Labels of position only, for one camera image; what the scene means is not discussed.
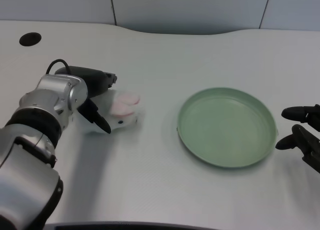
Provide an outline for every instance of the table surface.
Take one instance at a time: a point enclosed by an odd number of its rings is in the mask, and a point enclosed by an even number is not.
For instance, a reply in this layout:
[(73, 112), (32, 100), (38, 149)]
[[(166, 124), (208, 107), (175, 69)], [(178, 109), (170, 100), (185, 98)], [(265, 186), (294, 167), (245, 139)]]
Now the table surface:
[[(281, 111), (319, 103), (320, 32), (259, 29), (191, 36), (23, 21), (0, 21), (0, 29), (1, 126), (57, 58), (116, 73), (114, 89), (139, 93), (145, 110), (137, 126), (111, 135), (83, 135), (70, 123), (56, 149), (64, 193), (48, 223), (319, 229), (320, 175), (301, 160), (299, 149), (274, 150), (249, 168), (216, 168), (183, 147), (176, 122), (181, 105), (195, 92), (231, 87), (266, 104), (278, 139), (290, 134), (294, 123)], [(28, 32), (40, 33), (41, 42), (19, 45)]]

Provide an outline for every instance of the white stuffed toy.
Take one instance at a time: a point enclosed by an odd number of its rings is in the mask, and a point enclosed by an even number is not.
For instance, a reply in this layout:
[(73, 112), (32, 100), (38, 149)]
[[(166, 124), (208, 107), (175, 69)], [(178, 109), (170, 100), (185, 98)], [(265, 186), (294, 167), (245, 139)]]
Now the white stuffed toy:
[[(114, 129), (135, 124), (138, 120), (140, 97), (137, 94), (108, 90), (91, 100), (98, 107), (98, 113), (109, 123), (111, 132)], [(72, 115), (72, 121), (83, 133), (106, 133), (95, 123), (90, 123), (77, 111)]]

